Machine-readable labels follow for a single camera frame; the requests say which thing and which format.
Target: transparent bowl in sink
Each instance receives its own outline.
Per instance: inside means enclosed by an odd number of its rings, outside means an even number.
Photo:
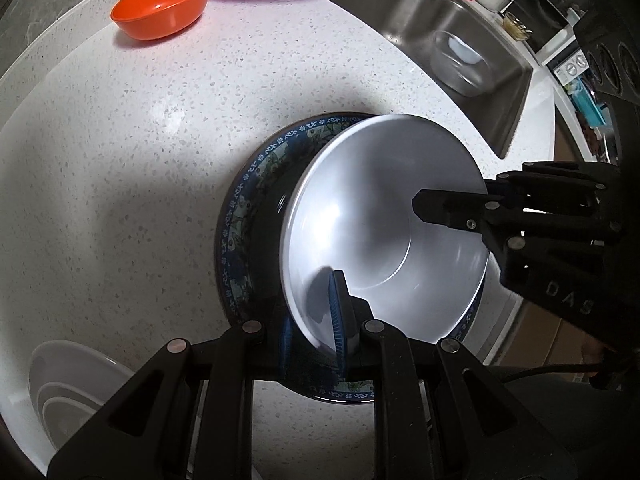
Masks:
[[[450,32],[433,33],[430,63],[433,74],[460,95],[476,97],[494,89],[495,78],[484,58]]]

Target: kitchen counter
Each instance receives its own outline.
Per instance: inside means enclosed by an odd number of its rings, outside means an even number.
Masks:
[[[540,70],[500,159],[411,60],[327,0],[210,0],[194,27],[145,48],[110,23],[116,1],[74,7],[0,79],[0,412],[32,458],[52,451],[26,394],[39,343],[71,339],[138,368],[173,337],[226,329],[212,278],[220,203],[286,124],[417,114],[455,134],[485,177],[553,153]],[[465,345],[490,360],[518,305],[492,262]],[[257,383],[254,405],[266,479],[371,478],[370,404]]]

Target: stainless steel sink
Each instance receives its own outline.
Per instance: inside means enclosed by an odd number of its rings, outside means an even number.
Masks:
[[[529,89],[531,66],[513,45],[461,0],[330,0],[367,23],[407,54],[460,107],[484,140],[504,158]],[[430,42],[434,31],[456,35],[489,65],[494,87],[465,97],[433,75]]]

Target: silver bolt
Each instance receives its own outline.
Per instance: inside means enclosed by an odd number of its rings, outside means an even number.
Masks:
[[[379,319],[370,319],[364,324],[364,328],[367,332],[377,334],[385,329],[385,324]]]
[[[519,251],[524,248],[525,241],[521,236],[513,236],[507,240],[507,247],[514,250]]]
[[[460,343],[455,339],[447,337],[443,339],[440,343],[440,347],[448,354],[455,354],[458,350],[460,350]]]
[[[251,321],[245,321],[242,324],[242,330],[244,332],[247,332],[248,334],[255,334],[256,332],[260,332],[261,329],[262,329],[262,323],[254,319],[252,319]]]
[[[179,354],[187,348],[187,342],[184,339],[171,339],[166,344],[166,349],[172,354]]]

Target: dark plate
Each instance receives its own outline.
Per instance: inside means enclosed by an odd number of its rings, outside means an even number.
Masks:
[[[218,291],[231,324],[268,322],[274,309],[281,325],[284,386],[331,402],[373,400],[371,381],[340,380],[329,362],[290,319],[280,290],[278,248],[286,202],[305,168],[322,147],[349,126],[372,117],[336,112],[305,119],[270,137],[234,179],[220,211],[214,263]],[[450,337],[462,340],[476,314],[482,287]]]

